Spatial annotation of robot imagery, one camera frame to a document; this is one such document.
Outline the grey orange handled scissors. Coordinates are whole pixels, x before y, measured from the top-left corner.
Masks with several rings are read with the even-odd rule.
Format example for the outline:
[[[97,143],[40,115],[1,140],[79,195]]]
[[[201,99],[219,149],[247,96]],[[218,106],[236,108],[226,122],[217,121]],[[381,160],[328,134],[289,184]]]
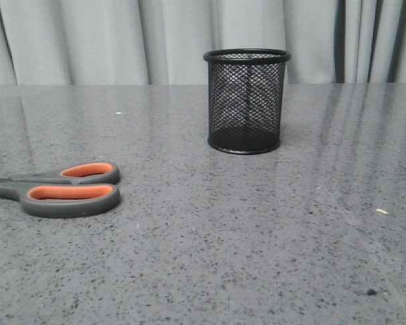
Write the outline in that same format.
[[[37,217],[87,217],[120,202],[120,170],[112,162],[89,162],[66,169],[0,177],[0,197],[18,201]]]

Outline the grey pleated curtain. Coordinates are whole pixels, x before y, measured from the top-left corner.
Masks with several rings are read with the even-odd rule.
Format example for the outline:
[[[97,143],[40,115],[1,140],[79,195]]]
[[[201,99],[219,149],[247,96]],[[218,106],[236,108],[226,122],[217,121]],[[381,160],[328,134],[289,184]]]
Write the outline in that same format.
[[[201,84],[285,49],[291,83],[406,82],[406,1],[0,1],[0,85]]]

